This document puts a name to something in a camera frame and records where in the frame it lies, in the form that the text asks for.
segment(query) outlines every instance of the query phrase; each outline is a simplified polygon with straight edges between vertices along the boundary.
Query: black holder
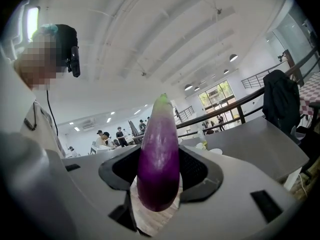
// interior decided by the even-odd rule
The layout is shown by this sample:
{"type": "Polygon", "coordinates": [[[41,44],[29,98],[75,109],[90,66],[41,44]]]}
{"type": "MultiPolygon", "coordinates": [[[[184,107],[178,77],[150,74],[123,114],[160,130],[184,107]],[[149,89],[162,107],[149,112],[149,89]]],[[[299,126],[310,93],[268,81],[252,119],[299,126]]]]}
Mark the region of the black holder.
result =
{"type": "MultiPolygon", "coordinates": [[[[141,145],[105,161],[99,167],[99,176],[112,189],[126,191],[124,204],[116,207],[109,217],[123,226],[137,231],[133,215],[130,187],[137,175],[141,145]]],[[[203,202],[221,186],[224,175],[221,167],[201,155],[179,146],[180,173],[183,192],[180,204],[203,202]]]]}

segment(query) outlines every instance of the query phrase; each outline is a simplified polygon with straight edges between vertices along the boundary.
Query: wire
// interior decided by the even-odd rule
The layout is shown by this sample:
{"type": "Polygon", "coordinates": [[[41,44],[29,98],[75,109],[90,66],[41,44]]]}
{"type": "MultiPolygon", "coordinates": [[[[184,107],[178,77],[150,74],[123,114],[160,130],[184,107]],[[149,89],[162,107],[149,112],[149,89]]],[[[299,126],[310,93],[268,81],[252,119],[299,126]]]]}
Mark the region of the wire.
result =
{"type": "Polygon", "coordinates": [[[301,175],[300,175],[300,174],[299,174],[299,177],[300,177],[300,180],[301,180],[301,187],[302,187],[302,189],[303,189],[303,191],[304,191],[304,193],[305,193],[305,197],[307,198],[308,195],[307,195],[307,192],[306,192],[306,190],[305,190],[305,188],[304,188],[304,183],[303,183],[303,181],[302,181],[302,178],[301,178],[301,175]]]}
{"type": "Polygon", "coordinates": [[[56,135],[58,136],[58,127],[57,127],[57,124],[56,124],[56,120],[55,120],[54,114],[52,113],[52,110],[51,110],[51,107],[50,107],[48,89],[46,89],[46,101],[48,102],[50,113],[51,113],[51,116],[52,116],[53,121],[54,121],[55,129],[56,129],[56,135]]]}

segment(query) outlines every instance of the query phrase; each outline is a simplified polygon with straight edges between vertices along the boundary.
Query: black jacket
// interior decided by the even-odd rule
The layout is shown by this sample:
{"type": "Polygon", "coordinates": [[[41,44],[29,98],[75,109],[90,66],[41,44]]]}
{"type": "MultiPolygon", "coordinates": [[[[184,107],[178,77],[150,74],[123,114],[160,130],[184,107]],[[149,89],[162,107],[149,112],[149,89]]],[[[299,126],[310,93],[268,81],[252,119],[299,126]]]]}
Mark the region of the black jacket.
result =
{"type": "Polygon", "coordinates": [[[265,118],[290,134],[300,122],[300,97],[296,82],[280,70],[274,70],[263,78],[264,97],[262,112],[265,118]]]}

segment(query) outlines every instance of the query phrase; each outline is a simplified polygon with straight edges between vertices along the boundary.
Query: black railing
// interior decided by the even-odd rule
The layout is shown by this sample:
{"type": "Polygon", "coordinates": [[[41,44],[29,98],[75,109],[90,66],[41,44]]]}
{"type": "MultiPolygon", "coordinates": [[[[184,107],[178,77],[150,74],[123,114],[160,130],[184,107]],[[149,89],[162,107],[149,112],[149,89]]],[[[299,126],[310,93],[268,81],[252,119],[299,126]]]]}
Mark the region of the black railing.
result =
{"type": "Polygon", "coordinates": [[[248,89],[248,88],[256,88],[256,87],[264,87],[264,81],[263,81],[263,78],[268,75],[269,73],[271,73],[272,71],[276,70],[276,67],[280,66],[281,64],[283,63],[286,63],[288,62],[287,60],[273,66],[273,67],[270,67],[264,71],[261,71],[260,73],[258,74],[254,74],[246,79],[243,79],[241,80],[243,86],[245,89],[248,89]]]}
{"type": "Polygon", "coordinates": [[[175,124],[179,124],[179,123],[183,123],[183,122],[186,122],[188,121],[188,119],[191,117],[192,114],[194,114],[195,111],[194,109],[192,108],[192,106],[186,108],[185,110],[181,111],[181,112],[178,112],[178,114],[176,114],[174,116],[174,121],[175,121],[175,124]]]}
{"type": "MultiPolygon", "coordinates": [[[[303,58],[302,60],[300,60],[297,64],[295,64],[294,66],[292,66],[287,72],[285,72],[285,74],[286,74],[287,76],[289,76],[289,77],[290,77],[291,75],[296,76],[295,81],[296,81],[297,83],[303,85],[303,84],[304,84],[303,79],[306,77],[306,75],[305,75],[304,77],[302,77],[301,72],[300,72],[300,68],[317,52],[317,49],[318,49],[317,47],[314,47],[314,48],[307,54],[306,57],[304,57],[304,58],[303,58]]],[[[214,129],[214,128],[217,128],[217,127],[220,127],[220,126],[224,126],[224,125],[233,123],[233,122],[235,122],[235,121],[237,121],[237,120],[239,120],[239,119],[241,120],[241,123],[244,124],[244,123],[246,122],[245,117],[247,117],[247,116],[249,116],[249,115],[251,115],[251,114],[253,114],[253,113],[255,113],[255,112],[259,111],[259,110],[261,110],[261,109],[262,109],[262,106],[261,106],[261,107],[258,107],[257,109],[255,109],[255,110],[253,110],[253,111],[250,111],[250,112],[248,112],[248,113],[246,113],[246,114],[243,113],[243,110],[242,110],[241,106],[244,105],[244,104],[246,104],[246,103],[248,103],[248,102],[250,102],[250,101],[252,101],[253,99],[255,99],[255,98],[263,95],[264,93],[265,93],[265,88],[262,87],[262,88],[256,90],[255,92],[251,93],[250,95],[248,95],[248,96],[246,96],[246,97],[243,97],[243,98],[237,100],[237,101],[234,102],[234,103],[231,103],[231,104],[228,105],[228,106],[225,106],[225,107],[223,107],[223,108],[220,108],[220,109],[218,109],[218,110],[216,110],[216,111],[213,111],[213,112],[210,112],[210,113],[208,113],[208,114],[204,114],[204,115],[199,116],[199,117],[197,117],[197,118],[195,118],[195,119],[191,119],[191,120],[189,120],[189,121],[187,121],[187,122],[180,123],[180,124],[178,124],[178,125],[176,126],[176,128],[177,128],[177,129],[180,129],[180,128],[184,128],[184,127],[187,127],[187,126],[191,126],[191,125],[194,125],[194,124],[197,124],[197,123],[206,121],[206,120],[208,120],[208,119],[210,119],[210,118],[216,117],[216,116],[218,116],[218,115],[220,115],[220,114],[222,114],[222,113],[228,112],[228,111],[233,110],[233,109],[237,109],[237,110],[238,110],[238,113],[239,113],[239,116],[240,116],[239,118],[235,118],[235,119],[233,119],[233,120],[230,120],[230,121],[227,121],[227,122],[224,122],[224,123],[221,123],[221,124],[217,124],[217,125],[215,125],[215,126],[213,126],[213,127],[211,127],[211,128],[206,128],[206,129],[203,130],[203,132],[206,132],[206,131],[208,131],[208,130],[210,130],[210,129],[214,129]]],[[[196,133],[197,133],[196,131],[195,131],[195,132],[190,132],[190,133],[188,133],[188,134],[184,134],[184,135],[181,135],[181,136],[179,136],[179,137],[188,136],[188,135],[193,135],[193,134],[196,134],[196,133]]]]}

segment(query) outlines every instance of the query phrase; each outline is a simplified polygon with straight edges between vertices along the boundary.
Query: grey table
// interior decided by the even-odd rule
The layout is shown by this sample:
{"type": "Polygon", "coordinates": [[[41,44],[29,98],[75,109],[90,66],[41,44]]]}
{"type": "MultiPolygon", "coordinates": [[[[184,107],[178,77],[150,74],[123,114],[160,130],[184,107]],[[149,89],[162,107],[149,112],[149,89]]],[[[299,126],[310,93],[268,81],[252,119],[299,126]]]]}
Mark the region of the grey table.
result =
{"type": "MultiPolygon", "coordinates": [[[[208,150],[221,149],[224,155],[249,162],[276,181],[291,176],[285,183],[288,190],[309,160],[288,136],[262,117],[205,138],[208,150]]],[[[181,145],[194,147],[199,142],[196,137],[181,145]]]]}

